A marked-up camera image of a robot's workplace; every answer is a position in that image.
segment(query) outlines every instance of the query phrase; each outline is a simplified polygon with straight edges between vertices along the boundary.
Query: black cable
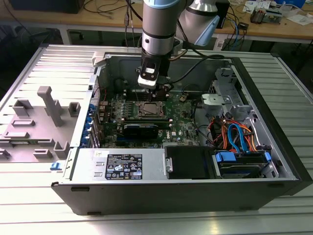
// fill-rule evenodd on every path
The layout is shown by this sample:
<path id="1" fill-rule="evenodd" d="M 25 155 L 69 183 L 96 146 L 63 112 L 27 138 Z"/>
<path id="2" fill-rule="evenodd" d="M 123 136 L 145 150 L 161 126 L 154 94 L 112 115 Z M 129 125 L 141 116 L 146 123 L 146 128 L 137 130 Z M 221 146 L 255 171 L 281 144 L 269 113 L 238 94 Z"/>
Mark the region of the black cable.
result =
<path id="1" fill-rule="evenodd" d="M 210 144 L 210 147 L 216 148 L 216 146 L 212 143 L 212 141 L 209 139 L 209 137 L 206 136 L 206 134 L 204 134 L 201 130 L 199 130 L 200 127 L 197 126 L 196 124 L 196 109 L 197 109 L 197 105 L 198 105 L 199 101 L 196 103 L 195 108 L 194 108 L 194 112 L 193 112 L 193 122 L 194 122 L 194 126 L 197 129 L 197 131 L 203 136 L 205 137 L 206 140 L 208 140 L 208 144 Z"/>
<path id="2" fill-rule="evenodd" d="M 205 61 L 206 59 L 222 60 L 224 58 L 225 57 L 223 55 L 208 55 L 208 56 L 205 56 L 204 58 L 200 59 L 197 63 L 195 63 L 181 78 L 179 78 L 176 81 L 169 82 L 169 84 L 174 84 L 174 83 L 177 83 L 177 82 L 183 80 L 198 64 L 200 64 L 201 62 Z"/>
<path id="3" fill-rule="evenodd" d="M 243 33 L 244 33 L 243 36 L 242 36 L 238 41 L 229 44 L 229 45 L 228 45 L 228 48 L 231 47 L 231 46 L 233 46 L 235 43 L 238 43 L 240 40 L 242 40 L 241 46 L 240 46 L 240 49 L 239 49 L 239 50 L 241 50 L 242 45 L 243 45 L 243 43 L 244 43 L 244 41 L 245 41 L 246 31 L 243 30 Z"/>
<path id="4" fill-rule="evenodd" d="M 142 39 L 142 34 L 140 35 L 140 38 L 139 38 L 138 43 L 137 43 L 137 47 L 138 47 L 138 48 L 140 48 L 141 39 Z"/>
<path id="5" fill-rule="evenodd" d="M 127 26 L 125 26 L 125 44 L 126 44 L 126 47 L 128 47 L 126 35 L 127 35 Z"/>
<path id="6" fill-rule="evenodd" d="M 202 54 L 201 52 L 197 51 L 196 49 L 194 49 L 194 48 L 189 44 L 188 38 L 187 38 L 187 36 L 186 36 L 186 34 L 185 34 L 185 32 L 184 32 L 184 30 L 183 30 L 183 28 L 182 28 L 181 23 L 180 23 L 179 20 L 177 21 L 177 26 L 178 26 L 179 30 L 181 31 L 181 34 L 182 34 L 184 40 L 186 41 L 186 43 L 188 43 L 188 45 L 186 45 L 186 47 L 187 47 L 188 49 L 191 49 L 192 51 L 194 51 L 196 54 L 200 55 L 201 57 L 206 57 L 206 55 L 204 55 L 204 54 Z"/>
<path id="7" fill-rule="evenodd" d="M 135 36 L 134 36 L 133 12 L 132 12 L 132 10 L 130 10 L 130 12 L 131 12 L 131 23 L 132 23 L 133 44 L 134 44 L 134 47 L 136 47 L 136 46 L 135 46 Z"/>
<path id="8" fill-rule="evenodd" d="M 114 8 L 114 9 L 111 9 L 111 10 L 106 10 L 106 11 L 91 11 L 91 10 L 89 10 L 89 9 L 86 8 L 86 5 L 87 5 L 88 3 L 90 3 L 90 2 L 92 2 L 92 1 L 94 1 L 94 0 L 89 0 L 89 1 L 87 1 L 87 2 L 83 5 L 83 8 L 84 8 L 86 11 L 91 12 L 91 13 L 106 13 L 106 12 L 115 11 L 115 10 L 117 10 L 117 9 L 120 9 L 120 8 L 123 8 L 123 7 L 126 7 L 126 6 L 127 6 L 127 5 L 119 6 L 119 7 L 117 7 L 117 8 Z"/>
<path id="9" fill-rule="evenodd" d="M 127 5 L 129 6 L 129 8 L 131 8 L 131 10 L 133 11 L 133 13 L 138 17 L 138 19 L 140 19 L 142 21 L 142 17 L 135 11 L 135 9 L 133 8 L 132 4 L 130 3 L 129 0 L 125 0 Z"/>
<path id="10" fill-rule="evenodd" d="M 241 48 L 243 47 L 243 44 L 245 42 L 245 35 L 246 35 L 246 32 L 243 30 L 244 32 L 244 35 L 243 35 L 243 41 L 241 42 L 241 45 L 240 45 L 240 48 L 239 48 L 239 51 L 241 51 Z"/>
<path id="11" fill-rule="evenodd" d="M 28 29 L 13 15 L 13 13 L 10 11 L 9 7 L 7 6 L 5 0 L 3 0 L 4 6 L 6 8 L 6 10 L 10 13 L 10 15 L 16 20 L 16 22 L 18 22 L 25 30 L 26 32 L 30 35 L 33 36 Z"/>
<path id="12" fill-rule="evenodd" d="M 129 6 L 127 5 L 126 7 L 126 13 L 125 13 L 125 17 L 124 17 L 124 25 L 125 25 L 125 44 L 126 44 L 126 47 L 128 47 L 128 43 L 127 43 L 127 27 L 129 25 L 129 13 L 128 13 L 128 10 L 129 10 Z"/>
<path id="13" fill-rule="evenodd" d="M 187 84 L 186 86 L 183 87 L 183 89 L 181 91 L 184 93 L 185 89 L 189 86 L 195 86 L 199 89 L 199 91 L 201 91 L 201 87 L 198 84 L 194 84 L 194 83 Z"/>
<path id="14" fill-rule="evenodd" d="M 103 4 L 103 5 L 99 6 L 99 7 L 98 7 L 98 9 L 101 11 L 101 9 L 100 9 L 101 7 L 115 5 L 115 4 L 117 4 L 117 3 L 118 3 L 118 1 L 119 1 L 119 0 L 116 0 L 116 2 L 114 2 L 114 3 L 110 3 L 110 4 Z"/>

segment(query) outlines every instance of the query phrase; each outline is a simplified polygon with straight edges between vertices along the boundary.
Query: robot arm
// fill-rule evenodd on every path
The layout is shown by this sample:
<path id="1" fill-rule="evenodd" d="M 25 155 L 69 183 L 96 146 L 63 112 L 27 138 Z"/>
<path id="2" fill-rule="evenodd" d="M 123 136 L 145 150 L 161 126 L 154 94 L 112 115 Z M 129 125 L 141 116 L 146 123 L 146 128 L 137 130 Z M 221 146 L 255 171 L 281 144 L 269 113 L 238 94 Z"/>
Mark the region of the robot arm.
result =
<path id="1" fill-rule="evenodd" d="M 167 76 L 179 19 L 188 42 L 204 46 L 219 21 L 216 0 L 144 0 L 142 59 L 138 83 L 154 90 L 159 76 Z"/>

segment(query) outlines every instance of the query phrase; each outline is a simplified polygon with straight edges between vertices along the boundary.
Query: table leg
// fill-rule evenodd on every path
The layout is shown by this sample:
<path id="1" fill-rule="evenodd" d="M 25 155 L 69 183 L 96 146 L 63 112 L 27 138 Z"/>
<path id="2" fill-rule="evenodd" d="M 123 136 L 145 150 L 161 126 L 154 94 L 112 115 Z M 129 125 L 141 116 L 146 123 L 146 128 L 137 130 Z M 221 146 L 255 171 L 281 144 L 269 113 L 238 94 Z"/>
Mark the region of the table leg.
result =
<path id="1" fill-rule="evenodd" d="M 72 40 L 70 38 L 69 35 L 69 31 L 66 28 L 59 28 L 61 37 L 62 37 L 62 41 L 64 45 L 71 45 L 72 44 Z"/>
<path id="2" fill-rule="evenodd" d="M 222 50 L 225 39 L 228 38 L 228 34 L 217 34 L 217 39 L 214 44 L 213 50 Z"/>

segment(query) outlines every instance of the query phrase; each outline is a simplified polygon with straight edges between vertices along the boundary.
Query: wooden workbench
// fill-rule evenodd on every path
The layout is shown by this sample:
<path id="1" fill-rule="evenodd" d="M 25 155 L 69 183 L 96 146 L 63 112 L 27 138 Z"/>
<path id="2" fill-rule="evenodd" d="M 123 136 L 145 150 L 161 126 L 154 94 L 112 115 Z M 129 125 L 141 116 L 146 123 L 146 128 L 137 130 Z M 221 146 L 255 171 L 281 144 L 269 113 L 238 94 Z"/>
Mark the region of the wooden workbench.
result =
<path id="1" fill-rule="evenodd" d="M 97 0 L 98 5 L 114 3 L 115 0 Z M 65 14 L 53 12 L 36 12 L 36 11 L 15 11 L 11 5 L 9 8 L 14 16 L 19 19 L 25 26 L 34 27 L 55 27 L 60 30 L 65 44 L 70 44 L 68 29 L 80 30 L 98 30 L 98 31 L 123 31 L 125 7 L 112 11 L 112 19 L 102 16 L 97 13 L 91 13 L 83 8 L 78 14 Z M 103 10 L 114 9 L 125 5 L 123 0 L 118 3 L 105 6 Z M 134 9 L 142 15 L 142 4 L 133 4 Z M 94 2 L 87 5 L 87 8 L 96 11 Z M 235 14 L 240 18 L 240 21 L 249 24 L 246 39 L 260 41 L 276 41 L 276 42 L 299 42 L 309 43 L 313 39 L 313 24 L 301 26 L 297 23 L 283 18 L 280 24 L 253 24 L 250 23 L 250 14 L 243 13 L 243 6 L 234 6 Z M 304 10 L 313 11 L 313 6 L 305 5 Z M 18 23 L 12 18 L 0 1 L 0 24 L 15 24 Z M 142 28 L 141 21 L 134 15 L 135 32 L 140 32 Z M 230 21 L 226 21 L 222 29 L 215 30 L 215 37 L 224 40 L 229 38 L 234 32 L 230 25 Z"/>

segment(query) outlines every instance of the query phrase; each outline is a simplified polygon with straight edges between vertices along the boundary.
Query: warning label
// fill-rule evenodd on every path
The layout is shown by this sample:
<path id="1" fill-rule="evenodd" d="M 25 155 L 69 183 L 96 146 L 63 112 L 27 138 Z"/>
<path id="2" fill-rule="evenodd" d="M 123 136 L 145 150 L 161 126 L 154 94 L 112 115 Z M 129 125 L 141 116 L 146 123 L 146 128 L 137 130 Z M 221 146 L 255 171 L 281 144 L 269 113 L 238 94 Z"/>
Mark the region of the warning label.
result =
<path id="1" fill-rule="evenodd" d="M 141 180 L 142 154 L 108 154 L 107 180 Z"/>

